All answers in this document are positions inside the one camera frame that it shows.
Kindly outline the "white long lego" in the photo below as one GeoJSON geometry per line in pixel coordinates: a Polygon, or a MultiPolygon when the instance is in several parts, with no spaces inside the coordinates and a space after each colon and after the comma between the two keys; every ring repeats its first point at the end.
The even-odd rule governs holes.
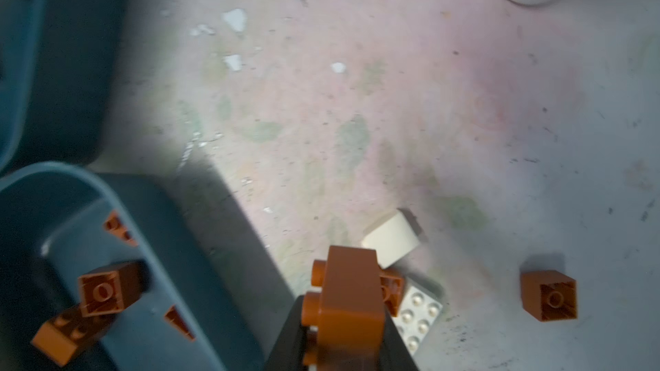
{"type": "Polygon", "coordinates": [[[413,357],[439,319],[443,304],[438,296],[412,278],[406,278],[402,302],[393,323],[413,357]]]}

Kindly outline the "brown lego mid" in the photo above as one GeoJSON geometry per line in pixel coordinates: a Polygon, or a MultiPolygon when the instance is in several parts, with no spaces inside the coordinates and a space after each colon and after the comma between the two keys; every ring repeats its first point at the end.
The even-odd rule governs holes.
{"type": "Polygon", "coordinates": [[[522,307],[540,322],[577,319],[577,281],[558,271],[520,275],[522,307]]]}

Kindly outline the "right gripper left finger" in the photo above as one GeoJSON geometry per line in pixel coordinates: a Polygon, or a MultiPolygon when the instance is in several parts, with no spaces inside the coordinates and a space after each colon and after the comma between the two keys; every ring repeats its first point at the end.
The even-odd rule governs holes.
{"type": "Polygon", "coordinates": [[[263,371],[304,371],[307,327],[301,325],[304,297],[300,295],[293,303],[285,323],[266,359],[263,371]]]}

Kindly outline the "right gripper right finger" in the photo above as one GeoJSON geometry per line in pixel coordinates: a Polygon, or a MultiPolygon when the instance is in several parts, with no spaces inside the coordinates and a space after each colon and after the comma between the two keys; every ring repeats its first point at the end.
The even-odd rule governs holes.
{"type": "Polygon", "coordinates": [[[383,341],[378,356],[379,371],[418,371],[414,359],[397,331],[388,310],[385,311],[383,341]]]}

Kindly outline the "brown lego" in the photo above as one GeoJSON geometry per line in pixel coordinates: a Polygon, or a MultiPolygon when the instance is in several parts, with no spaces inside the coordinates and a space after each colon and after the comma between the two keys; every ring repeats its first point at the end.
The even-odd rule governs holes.
{"type": "Polygon", "coordinates": [[[189,341],[195,341],[196,338],[188,327],[186,321],[182,318],[175,306],[171,306],[163,316],[163,319],[170,324],[176,331],[189,341]]]}
{"type": "Polygon", "coordinates": [[[132,237],[131,232],[122,222],[117,211],[112,211],[102,226],[106,232],[123,241],[125,244],[130,247],[137,247],[138,242],[132,237]]]}
{"type": "Polygon", "coordinates": [[[31,345],[60,367],[95,345],[114,323],[114,314],[84,316],[79,304],[44,322],[31,345]]]}
{"type": "Polygon", "coordinates": [[[318,370],[376,370],[386,310],[376,252],[331,246],[312,264],[311,285],[302,299],[307,329],[302,364],[318,370]]]}
{"type": "Polygon", "coordinates": [[[143,268],[138,261],[103,266],[77,279],[84,316],[119,314],[144,292],[143,268]]]}
{"type": "Polygon", "coordinates": [[[400,310],[400,304],[402,304],[405,278],[396,270],[381,269],[380,281],[383,303],[388,309],[389,314],[395,318],[400,310]]]}

